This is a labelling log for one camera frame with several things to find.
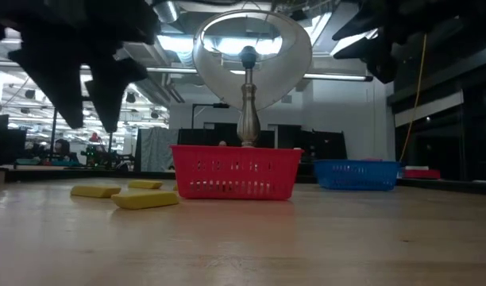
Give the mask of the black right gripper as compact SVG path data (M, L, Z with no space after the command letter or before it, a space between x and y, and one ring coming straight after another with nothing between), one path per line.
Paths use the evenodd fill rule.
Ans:
M403 44L416 33L428 33L452 18L486 19L486 0L363 0L361 9L333 36L343 39L381 29L389 42ZM392 44L360 39L334 54L336 60L359 59L381 83L395 79L397 63Z

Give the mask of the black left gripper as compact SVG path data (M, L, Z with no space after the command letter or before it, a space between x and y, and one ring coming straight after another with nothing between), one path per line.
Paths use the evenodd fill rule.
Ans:
M8 58L28 74L72 129L83 126L80 64L90 64L85 86L104 130L118 129L125 89L148 77L124 43L152 44L158 16L147 0L0 0L0 41L20 33Z

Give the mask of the yellow rectangular eraser block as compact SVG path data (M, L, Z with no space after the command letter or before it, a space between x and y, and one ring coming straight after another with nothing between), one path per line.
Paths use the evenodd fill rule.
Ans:
M120 187L112 187L112 186L100 186L100 185L74 186L71 189L71 195L107 199L110 198L112 195L119 194L120 191L121 191Z
M163 182L158 180L131 180L128 182L128 188L139 189L160 189L162 185Z
M126 192L112 195L111 199L118 207L126 210L166 207L179 203L177 194L168 191Z

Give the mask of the person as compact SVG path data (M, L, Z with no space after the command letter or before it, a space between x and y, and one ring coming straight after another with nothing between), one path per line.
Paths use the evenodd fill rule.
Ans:
M56 140L52 155L52 163L57 166L80 166L76 153L70 148L70 143L64 139Z

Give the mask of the machine with green lights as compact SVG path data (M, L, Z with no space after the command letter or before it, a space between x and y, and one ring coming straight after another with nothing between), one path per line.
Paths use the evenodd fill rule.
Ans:
M81 155L86 157L87 167L106 166L110 159L103 145L88 145Z

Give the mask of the black monitor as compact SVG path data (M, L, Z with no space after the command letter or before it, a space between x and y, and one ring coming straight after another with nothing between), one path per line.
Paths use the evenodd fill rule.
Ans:
M25 152L26 131L10 129L9 118L0 115L0 165L14 164Z

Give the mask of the grey cloth cover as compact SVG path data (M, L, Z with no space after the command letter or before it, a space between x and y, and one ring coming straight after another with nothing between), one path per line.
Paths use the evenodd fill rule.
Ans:
M166 172L174 166L171 145L179 138L177 129L153 127L139 129L137 134L136 160L142 172Z

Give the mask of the white lamp shade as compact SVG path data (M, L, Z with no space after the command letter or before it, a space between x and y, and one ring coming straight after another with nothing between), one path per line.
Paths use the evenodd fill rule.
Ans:
M262 110L280 101L303 79L311 66L312 47L307 31L289 17L262 10L232 10L204 21L193 39L192 57L197 74L204 84L223 102L239 110L243 107L241 87L245 73L237 74L222 65L224 59L239 64L244 46L234 53L214 51L205 46L204 38L211 26L233 18L253 18L275 27L280 35L280 50L256 55L252 82L256 86L255 107Z

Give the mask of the black partition screen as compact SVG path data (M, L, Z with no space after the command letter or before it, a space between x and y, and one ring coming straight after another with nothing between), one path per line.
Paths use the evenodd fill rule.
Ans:
M237 125L234 123L206 123L201 129L181 129L179 145L218 145L224 141L232 147L240 147ZM316 160L345 160L347 150L343 132L304 130L301 126L269 125L261 130L256 146L268 149L294 149L303 151L299 162L301 176L314 175Z

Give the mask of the black stand with boom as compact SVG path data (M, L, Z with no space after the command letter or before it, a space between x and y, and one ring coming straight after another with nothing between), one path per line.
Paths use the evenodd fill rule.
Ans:
M201 107L212 107L214 109L228 109L230 108L230 105L226 104L226 103L223 103L223 102L218 102L218 103L212 103L212 104L208 104L208 103L193 103L192 106L191 106L191 128L194 129L195 128L195 109L198 107L198 106L201 106Z

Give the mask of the red flat tray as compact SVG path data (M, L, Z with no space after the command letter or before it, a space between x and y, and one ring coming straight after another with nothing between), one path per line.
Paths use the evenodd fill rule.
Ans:
M440 180L441 173L438 170L416 170L405 169L403 170L402 177L404 179L417 179L417 180Z

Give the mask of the blue plastic basket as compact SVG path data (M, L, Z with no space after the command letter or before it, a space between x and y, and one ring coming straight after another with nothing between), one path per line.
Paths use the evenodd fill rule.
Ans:
M321 187L331 190L390 191L400 164L382 160L316 160L314 174Z

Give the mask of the red plastic basket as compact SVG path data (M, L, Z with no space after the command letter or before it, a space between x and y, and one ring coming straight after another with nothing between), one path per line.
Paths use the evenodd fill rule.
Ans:
M175 178L185 199L291 198L302 151L173 145Z

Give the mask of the black metal post frame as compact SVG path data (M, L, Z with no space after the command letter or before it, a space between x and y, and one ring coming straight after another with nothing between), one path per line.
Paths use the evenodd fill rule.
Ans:
M86 165L86 157L82 156L81 152L84 151L88 145L103 145L105 150L109 153L110 159L108 164L110 164L113 151L113 134L102 133L102 126L88 126L84 129L72 129L61 117L59 111L54 109L51 127L51 140L48 151L49 161L52 161L56 140L64 139L70 143L71 151L77 154L80 165Z

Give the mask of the silver ceiling air duct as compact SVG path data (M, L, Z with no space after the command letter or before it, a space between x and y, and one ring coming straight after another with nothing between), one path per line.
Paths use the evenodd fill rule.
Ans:
M172 0L151 0L151 6L155 10L160 22L172 23L179 19L180 8Z

